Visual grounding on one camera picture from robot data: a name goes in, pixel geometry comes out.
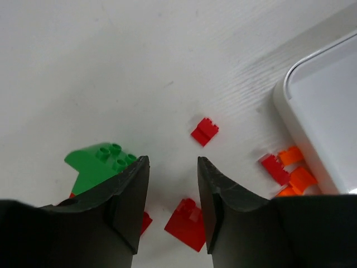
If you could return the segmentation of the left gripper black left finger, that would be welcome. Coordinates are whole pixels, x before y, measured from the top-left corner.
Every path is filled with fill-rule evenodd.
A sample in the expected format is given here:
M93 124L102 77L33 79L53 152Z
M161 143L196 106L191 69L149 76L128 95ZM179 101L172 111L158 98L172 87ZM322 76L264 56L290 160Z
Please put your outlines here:
M131 267L138 251L149 158L58 205L1 200L2 267Z

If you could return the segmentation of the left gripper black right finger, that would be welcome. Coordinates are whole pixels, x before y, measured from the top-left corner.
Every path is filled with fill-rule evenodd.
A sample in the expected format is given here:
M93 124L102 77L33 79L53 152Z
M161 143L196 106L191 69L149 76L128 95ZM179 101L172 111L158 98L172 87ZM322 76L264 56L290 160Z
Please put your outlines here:
M214 267L355 267L356 195L262 198L205 157L197 177Z

